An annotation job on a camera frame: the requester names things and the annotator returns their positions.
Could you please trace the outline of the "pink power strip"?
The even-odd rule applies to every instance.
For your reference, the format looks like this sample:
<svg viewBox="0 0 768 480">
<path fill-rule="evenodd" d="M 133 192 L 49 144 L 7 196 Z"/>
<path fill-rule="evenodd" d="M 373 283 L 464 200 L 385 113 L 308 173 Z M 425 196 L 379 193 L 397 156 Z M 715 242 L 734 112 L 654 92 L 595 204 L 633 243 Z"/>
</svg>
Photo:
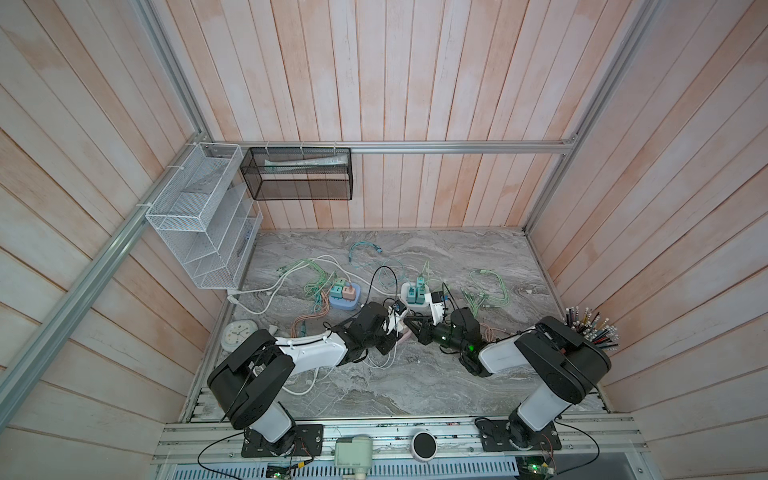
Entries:
<svg viewBox="0 0 768 480">
<path fill-rule="evenodd" d="M 402 344 L 413 336 L 413 332 L 404 323 L 398 324 L 396 330 L 398 333 L 398 344 Z"/>
</svg>

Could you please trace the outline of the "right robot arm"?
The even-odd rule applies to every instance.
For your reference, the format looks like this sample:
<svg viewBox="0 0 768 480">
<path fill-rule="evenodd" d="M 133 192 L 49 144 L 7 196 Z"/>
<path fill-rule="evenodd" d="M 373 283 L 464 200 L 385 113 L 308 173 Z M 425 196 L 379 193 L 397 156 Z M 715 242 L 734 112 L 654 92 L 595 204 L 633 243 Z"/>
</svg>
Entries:
<svg viewBox="0 0 768 480">
<path fill-rule="evenodd" d="M 482 420 L 478 429 L 503 449 L 530 450 L 553 428 L 569 406 L 582 402 L 610 371 L 611 361 L 593 342 L 565 323 L 546 316 L 533 327 L 501 340 L 487 342 L 480 324 L 467 308 L 455 310 L 449 321 L 424 315 L 406 316 L 402 324 L 419 343 L 433 342 L 458 356 L 472 375 L 489 377 L 529 366 L 542 384 L 497 427 Z"/>
</svg>

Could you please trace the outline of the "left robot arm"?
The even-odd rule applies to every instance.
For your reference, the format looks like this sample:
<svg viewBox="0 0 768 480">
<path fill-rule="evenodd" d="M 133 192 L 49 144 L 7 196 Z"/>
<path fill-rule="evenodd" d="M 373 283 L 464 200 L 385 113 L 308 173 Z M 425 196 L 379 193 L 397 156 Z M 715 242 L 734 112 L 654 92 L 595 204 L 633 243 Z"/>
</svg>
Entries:
<svg viewBox="0 0 768 480">
<path fill-rule="evenodd" d="M 260 329 L 214 368 L 208 388 L 234 429 L 282 454 L 296 437 L 295 420 L 277 401 L 286 381 L 309 370 L 360 362 L 372 349 L 390 353 L 406 313 L 401 301 L 386 299 L 369 302 L 350 318 L 304 339 Z"/>
</svg>

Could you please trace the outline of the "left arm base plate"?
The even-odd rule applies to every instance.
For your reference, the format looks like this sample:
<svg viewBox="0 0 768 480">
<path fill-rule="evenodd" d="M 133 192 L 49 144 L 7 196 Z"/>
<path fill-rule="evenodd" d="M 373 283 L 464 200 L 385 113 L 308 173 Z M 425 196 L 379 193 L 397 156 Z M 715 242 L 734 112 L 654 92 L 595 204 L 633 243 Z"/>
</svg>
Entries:
<svg viewBox="0 0 768 480">
<path fill-rule="evenodd" d="M 253 428 L 245 431 L 243 458 L 316 457 L 322 452 L 324 426 L 320 423 L 293 426 L 275 442 L 269 442 Z"/>
</svg>

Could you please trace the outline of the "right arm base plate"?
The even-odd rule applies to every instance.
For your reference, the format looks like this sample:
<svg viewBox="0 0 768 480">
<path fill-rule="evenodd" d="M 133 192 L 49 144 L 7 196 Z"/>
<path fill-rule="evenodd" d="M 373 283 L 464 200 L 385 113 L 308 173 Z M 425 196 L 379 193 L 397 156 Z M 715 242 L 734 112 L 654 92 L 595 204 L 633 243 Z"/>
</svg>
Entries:
<svg viewBox="0 0 768 480">
<path fill-rule="evenodd" d="M 484 452 L 557 451 L 562 449 L 560 436 L 553 422 L 542 430 L 534 431 L 521 420 L 508 418 L 491 420 L 487 417 L 474 419 Z"/>
</svg>

